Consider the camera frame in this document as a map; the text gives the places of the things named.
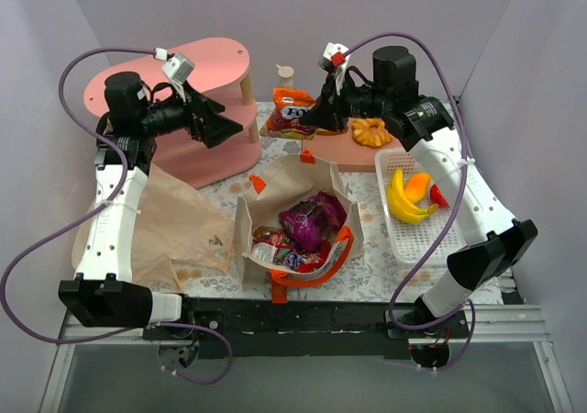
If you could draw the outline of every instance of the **orange toy fruit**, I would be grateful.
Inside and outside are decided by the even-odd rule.
[[[404,192],[407,199],[413,204],[417,204],[424,197],[428,191],[428,186],[432,178],[428,173],[414,174],[405,185]]]
[[[369,147],[381,147],[392,140],[381,119],[355,119],[352,129],[352,137],[359,144]]]

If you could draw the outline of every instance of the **canvas bag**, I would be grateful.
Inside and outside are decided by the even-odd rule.
[[[335,163],[315,158],[310,151],[282,157],[260,176],[251,176],[252,187],[237,199],[234,246],[243,286],[262,285],[269,273],[273,303],[287,301],[287,288],[311,287],[329,280],[347,259],[363,254],[363,232],[359,206],[345,194]],[[347,212],[347,219],[331,240],[324,265],[311,273],[298,273],[286,266],[264,262],[251,256],[253,230],[261,225],[277,227],[278,215],[302,200],[323,191],[335,195]]]

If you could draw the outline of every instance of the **plastic bottle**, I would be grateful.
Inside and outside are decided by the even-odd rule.
[[[280,66],[279,64],[275,64],[277,67],[277,74],[279,75],[279,84],[278,87],[286,87],[288,89],[294,88],[294,68],[290,66]]]

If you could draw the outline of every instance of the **purple snack bag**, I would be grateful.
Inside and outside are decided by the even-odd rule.
[[[316,252],[324,240],[330,237],[332,228],[317,202],[305,200],[279,215],[285,232],[292,236],[308,252]]]
[[[340,204],[340,201],[335,196],[323,191],[314,197],[310,197],[309,200],[324,207],[324,213],[327,215],[330,225],[332,225],[335,232],[339,232],[345,220],[347,220],[347,212]]]
[[[337,233],[347,219],[347,213],[332,195],[320,192],[279,215],[285,232],[308,252]]]

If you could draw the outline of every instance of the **snack bag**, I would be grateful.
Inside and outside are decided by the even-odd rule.
[[[279,214],[285,232],[308,252],[318,251],[346,219],[347,213],[338,199],[324,192]]]
[[[303,90],[275,87],[273,89],[273,113],[260,131],[262,136],[309,140],[314,137],[316,127],[300,125],[300,117],[316,103]]]
[[[287,266],[298,273],[311,273],[324,264],[330,252],[325,241],[318,253],[306,252],[282,229],[259,227],[253,232],[251,255],[264,262]]]

